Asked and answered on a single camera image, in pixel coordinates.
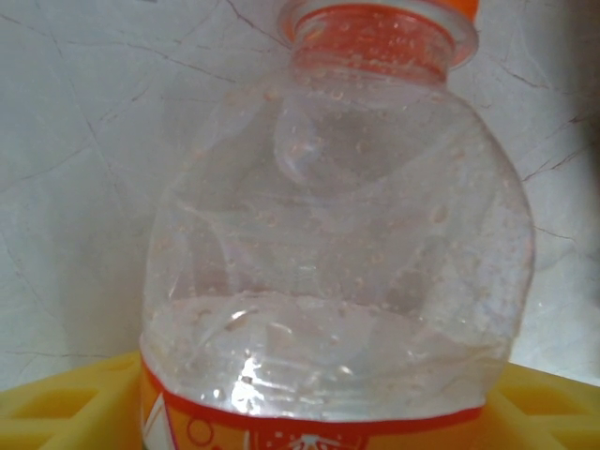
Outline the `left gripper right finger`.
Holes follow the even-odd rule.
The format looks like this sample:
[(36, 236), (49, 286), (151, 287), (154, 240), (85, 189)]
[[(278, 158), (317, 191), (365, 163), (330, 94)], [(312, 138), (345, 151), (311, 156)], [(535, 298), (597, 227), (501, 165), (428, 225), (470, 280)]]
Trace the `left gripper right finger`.
[(483, 449), (599, 448), (599, 388), (509, 365), (481, 415)]

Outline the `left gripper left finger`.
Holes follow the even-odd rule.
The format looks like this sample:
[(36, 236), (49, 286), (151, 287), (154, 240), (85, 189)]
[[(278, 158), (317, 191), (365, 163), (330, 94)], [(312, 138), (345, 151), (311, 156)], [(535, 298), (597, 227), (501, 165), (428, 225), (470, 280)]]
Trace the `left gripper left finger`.
[(140, 449), (140, 356), (126, 353), (1, 393), (3, 449)]

